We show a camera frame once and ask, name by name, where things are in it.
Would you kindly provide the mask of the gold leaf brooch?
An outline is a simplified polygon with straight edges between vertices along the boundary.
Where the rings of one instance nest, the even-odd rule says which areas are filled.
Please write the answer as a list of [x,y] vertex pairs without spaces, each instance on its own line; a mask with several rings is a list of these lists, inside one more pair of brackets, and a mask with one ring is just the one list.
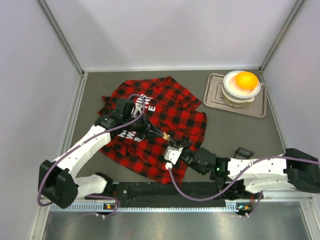
[[163,132],[163,139],[166,141],[169,141],[171,139],[171,136],[165,132]]

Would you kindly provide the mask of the red black plaid shirt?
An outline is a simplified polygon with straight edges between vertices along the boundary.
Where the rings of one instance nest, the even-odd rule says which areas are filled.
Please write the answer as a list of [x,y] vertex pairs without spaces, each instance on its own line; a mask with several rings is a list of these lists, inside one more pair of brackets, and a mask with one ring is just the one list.
[[[206,132],[207,116],[196,109],[201,101],[171,76],[124,81],[110,96],[103,96],[109,114],[119,98],[139,94],[145,100],[145,115],[161,132],[176,141],[190,141],[190,150],[200,149]],[[161,184],[171,182],[165,167],[164,153],[168,142],[163,138],[140,140],[135,131],[123,130],[100,152],[127,169]]]

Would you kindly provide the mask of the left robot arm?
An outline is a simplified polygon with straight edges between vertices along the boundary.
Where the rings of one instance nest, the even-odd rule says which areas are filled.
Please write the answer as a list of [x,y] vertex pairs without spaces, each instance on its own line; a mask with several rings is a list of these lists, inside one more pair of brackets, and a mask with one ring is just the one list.
[[66,153],[40,165],[37,198],[46,197],[50,203],[65,209],[78,198],[105,192],[112,183],[106,175],[77,175],[96,152],[124,130],[136,132],[141,140],[164,136],[142,112],[101,116]]

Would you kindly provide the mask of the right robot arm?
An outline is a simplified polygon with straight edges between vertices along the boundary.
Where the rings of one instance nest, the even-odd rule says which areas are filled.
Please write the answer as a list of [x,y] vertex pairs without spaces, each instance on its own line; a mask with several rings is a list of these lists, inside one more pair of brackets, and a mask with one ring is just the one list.
[[214,200],[227,192],[251,194],[268,190],[295,189],[300,192],[320,192],[320,162],[317,158],[295,148],[287,148],[283,155],[259,159],[237,159],[217,157],[205,148],[194,152],[190,143],[168,146],[164,152],[165,167],[172,176],[172,168],[178,162],[186,163],[201,175],[210,174],[216,184],[217,193],[202,198]]

